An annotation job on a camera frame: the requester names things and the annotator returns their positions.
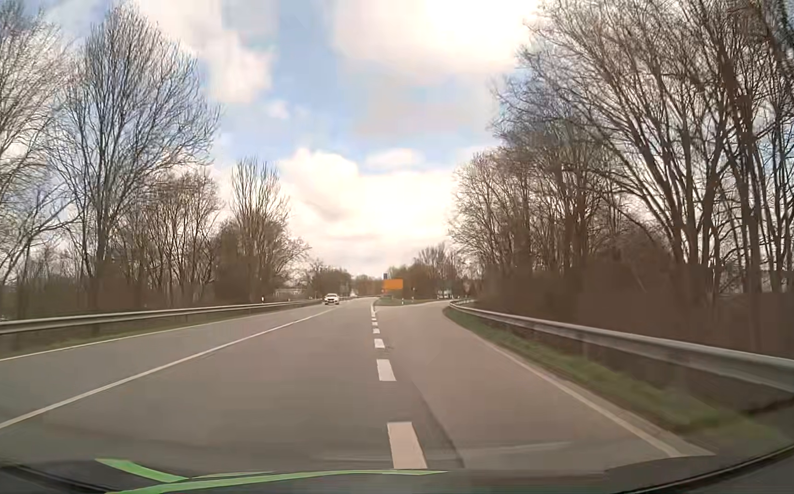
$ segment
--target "metal guardrail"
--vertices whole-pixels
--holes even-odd
[[[586,344],[594,344],[794,394],[794,360],[791,359],[475,309],[467,307],[468,303],[458,301],[450,306],[482,319],[577,340],[583,343],[584,354]]]
[[[93,326],[114,322],[142,321],[164,317],[193,316],[196,314],[233,312],[239,310],[269,309],[279,307],[303,307],[320,303],[320,299],[303,301],[278,301],[270,303],[251,303],[243,305],[221,305],[217,307],[194,307],[188,309],[141,310],[135,312],[118,312],[109,314],[84,314],[82,316],[46,317],[42,319],[20,319],[18,321],[1,321],[0,334],[24,331],[44,331],[73,326]]]

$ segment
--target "windshield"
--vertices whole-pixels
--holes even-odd
[[[0,0],[0,479],[788,457],[794,2]]]

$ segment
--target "sky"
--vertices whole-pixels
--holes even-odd
[[[537,0],[134,0],[222,108],[212,175],[275,163],[311,255],[379,276],[446,240],[452,173],[493,146],[492,87]],[[80,40],[112,0],[27,0]]]

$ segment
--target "road edge line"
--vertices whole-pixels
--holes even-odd
[[[315,305],[307,305],[306,307],[317,307],[317,306],[315,306]],[[295,309],[305,309],[306,307],[297,307]],[[62,346],[61,348],[50,348],[49,350],[41,350],[40,352],[32,352],[30,354],[11,355],[9,357],[1,358],[0,362],[5,362],[5,361],[8,361],[8,360],[22,359],[23,357],[33,357],[34,355],[51,354],[52,352],[61,352],[62,350],[72,350],[74,348],[82,348],[84,346],[92,346],[94,344],[109,343],[109,342],[112,342],[112,341],[120,341],[122,339],[139,338],[139,337],[142,337],[142,336],[158,335],[158,334],[167,333],[167,332],[171,332],[171,331],[190,330],[192,328],[198,328],[199,326],[207,326],[208,324],[220,324],[221,322],[234,322],[234,321],[238,321],[240,319],[250,319],[252,317],[270,316],[271,314],[275,314],[276,312],[282,312],[282,311],[273,310],[273,311],[270,311],[270,312],[262,312],[261,314],[250,314],[248,316],[230,317],[229,319],[222,319],[222,320],[219,320],[219,321],[200,322],[198,324],[193,324],[193,325],[190,325],[190,326],[181,326],[179,328],[169,328],[167,330],[161,330],[161,331],[150,331],[150,332],[147,332],[147,333],[138,333],[138,334],[135,334],[135,335],[120,336],[120,337],[110,338],[110,339],[102,339],[102,340],[99,340],[99,341],[91,341],[91,342],[88,342],[88,343],[73,344],[71,346]]]
[[[633,424],[630,424],[627,420],[619,417],[619,415],[617,415],[616,413],[614,413],[614,412],[612,412],[610,410],[607,410],[606,408],[602,407],[598,403],[595,403],[594,401],[590,400],[589,398],[584,397],[581,393],[579,393],[577,390],[571,388],[570,386],[567,386],[560,379],[557,379],[557,378],[555,378],[553,376],[547,376],[544,371],[542,371],[541,369],[534,368],[533,366],[531,366],[528,362],[526,362],[521,357],[518,357],[518,356],[512,354],[511,352],[501,348],[500,346],[497,346],[496,344],[494,344],[494,343],[482,338],[480,335],[474,333],[473,331],[470,331],[470,330],[466,330],[466,331],[468,331],[474,337],[479,339],[479,342],[483,343],[489,349],[494,350],[498,354],[501,354],[502,356],[506,357],[507,359],[512,360],[514,364],[523,367],[525,370],[531,372],[532,374],[537,376],[539,379],[542,379],[544,381],[549,382],[551,385],[557,387],[562,392],[566,393],[568,396],[570,396],[570,397],[576,399],[577,401],[585,404],[586,406],[588,406],[592,410],[597,411],[598,413],[600,413],[605,418],[610,419],[612,422],[614,422],[617,425],[620,425],[626,431],[629,431],[632,434],[634,434],[635,436],[637,436],[638,438],[644,440],[644,442],[646,442],[650,446],[653,446],[656,449],[659,449],[659,451],[661,451],[662,453],[665,453],[666,455],[668,455],[669,458],[680,458],[680,457],[684,457],[684,456],[695,456],[694,454],[683,453],[678,448],[676,448],[674,446],[671,446],[670,444],[666,443],[664,440],[661,440],[661,439],[655,437],[655,435],[653,435],[653,434],[651,434],[649,432],[645,432],[640,427],[637,427],[637,426],[635,426]]]
[[[66,398],[66,399],[62,400],[61,402],[53,403],[53,404],[47,405],[47,406],[45,406],[43,408],[39,408],[37,410],[29,411],[28,413],[24,413],[24,414],[22,414],[22,415],[20,415],[18,417],[13,418],[13,419],[9,419],[9,420],[5,420],[5,421],[1,422],[0,423],[0,430],[1,429],[6,429],[7,427],[9,427],[11,425],[14,425],[14,424],[18,424],[19,422],[23,422],[23,421],[28,420],[28,419],[33,419],[34,417],[37,417],[38,415],[42,415],[42,414],[44,414],[44,413],[46,413],[48,411],[55,410],[57,408],[62,408],[63,406],[69,405],[69,404],[71,404],[73,402],[78,402],[78,401],[80,401],[80,400],[82,400],[84,398],[88,398],[88,397],[97,395],[98,393],[102,393],[102,392],[104,392],[104,391],[106,391],[108,389],[111,389],[113,387],[117,387],[119,385],[126,384],[127,382],[138,380],[141,377],[150,376],[151,374],[157,373],[157,372],[159,372],[161,370],[165,370],[165,369],[167,369],[169,367],[172,367],[174,365],[182,364],[182,363],[184,363],[186,361],[197,359],[198,357],[202,357],[202,356],[207,355],[207,354],[212,354],[214,352],[217,352],[218,350],[222,350],[224,348],[227,348],[227,346],[232,346],[233,344],[241,343],[241,342],[249,340],[251,338],[256,338],[256,337],[262,336],[262,335],[264,335],[266,333],[271,333],[272,331],[277,331],[277,330],[280,330],[282,328],[286,328],[287,326],[293,325],[293,324],[295,324],[297,322],[307,321],[307,320],[309,320],[309,319],[311,319],[313,317],[324,315],[327,312],[330,312],[331,310],[335,310],[335,309],[325,310],[323,312],[319,312],[317,314],[313,314],[312,316],[304,317],[303,319],[297,319],[295,321],[290,321],[290,322],[288,322],[286,324],[282,324],[281,326],[276,326],[274,328],[270,328],[270,329],[265,330],[265,331],[260,331],[258,333],[254,333],[254,334],[246,336],[246,337],[238,338],[238,339],[230,341],[228,343],[219,344],[219,345],[215,346],[214,348],[209,348],[207,350],[203,350],[202,352],[198,352],[196,354],[193,354],[193,355],[190,355],[190,356],[187,356],[187,357],[183,357],[183,359],[174,360],[174,361],[169,362],[167,364],[163,364],[163,365],[154,367],[152,369],[148,369],[148,370],[146,370],[144,372],[141,372],[141,373],[138,373],[136,375],[124,377],[123,379],[111,382],[110,384],[105,384],[104,386],[96,387],[95,389],[86,391],[85,393],[81,393],[79,395],[75,395],[73,397]]]

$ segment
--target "guardrail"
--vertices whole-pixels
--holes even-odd
[[[794,394],[794,360],[791,359],[475,309],[467,307],[468,302],[453,302],[450,306],[489,321],[577,340],[584,356],[589,351],[588,345],[593,344]]]
[[[60,339],[96,337],[112,324],[131,325],[133,322],[164,320],[181,317],[188,322],[199,315],[227,315],[235,312],[257,312],[271,309],[288,309],[321,303],[320,299],[303,301],[280,301],[242,305],[222,305],[217,307],[194,307],[187,309],[142,310],[108,314],[84,314],[82,316],[47,317],[42,319],[21,319],[0,321],[0,354],[16,351],[23,347],[51,344]]]

